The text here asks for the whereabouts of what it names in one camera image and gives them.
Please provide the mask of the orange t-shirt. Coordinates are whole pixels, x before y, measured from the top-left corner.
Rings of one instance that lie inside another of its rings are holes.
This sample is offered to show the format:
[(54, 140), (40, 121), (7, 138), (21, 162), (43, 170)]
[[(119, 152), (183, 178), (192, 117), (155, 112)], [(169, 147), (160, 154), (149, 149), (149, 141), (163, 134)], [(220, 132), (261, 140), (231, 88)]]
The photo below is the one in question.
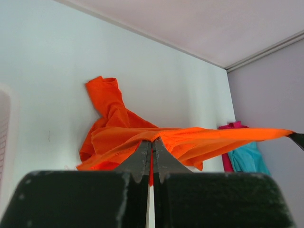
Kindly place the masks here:
[(117, 168), (142, 141), (161, 138), (165, 148), (183, 165), (203, 169), (203, 162), (250, 142), (272, 140), (291, 134), (285, 129), (159, 128), (128, 110), (115, 78), (98, 76), (86, 83), (94, 108), (101, 115), (79, 151), (79, 171)]

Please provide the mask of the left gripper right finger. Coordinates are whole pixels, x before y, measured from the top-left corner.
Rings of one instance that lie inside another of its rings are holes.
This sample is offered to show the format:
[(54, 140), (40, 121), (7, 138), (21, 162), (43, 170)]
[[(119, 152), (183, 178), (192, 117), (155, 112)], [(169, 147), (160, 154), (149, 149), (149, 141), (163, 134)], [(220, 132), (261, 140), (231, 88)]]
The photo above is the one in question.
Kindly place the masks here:
[(246, 172), (192, 172), (161, 139), (152, 144), (158, 228), (294, 228), (277, 183)]

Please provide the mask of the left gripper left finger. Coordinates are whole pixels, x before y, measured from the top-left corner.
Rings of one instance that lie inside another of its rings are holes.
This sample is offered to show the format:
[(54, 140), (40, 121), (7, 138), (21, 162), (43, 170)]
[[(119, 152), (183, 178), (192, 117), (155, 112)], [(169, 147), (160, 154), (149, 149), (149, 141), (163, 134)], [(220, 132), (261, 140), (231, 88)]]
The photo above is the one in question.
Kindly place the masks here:
[(113, 171), (33, 171), (18, 184), (3, 228), (144, 228), (151, 143)]

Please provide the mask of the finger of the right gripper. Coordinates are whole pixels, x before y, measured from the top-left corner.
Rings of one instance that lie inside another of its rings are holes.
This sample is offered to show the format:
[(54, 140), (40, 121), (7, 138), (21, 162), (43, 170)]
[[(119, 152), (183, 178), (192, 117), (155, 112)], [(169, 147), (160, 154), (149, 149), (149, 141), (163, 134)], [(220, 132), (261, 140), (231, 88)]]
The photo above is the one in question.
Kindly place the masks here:
[(288, 136), (295, 144), (297, 144), (302, 150), (304, 150), (304, 134), (292, 133)]

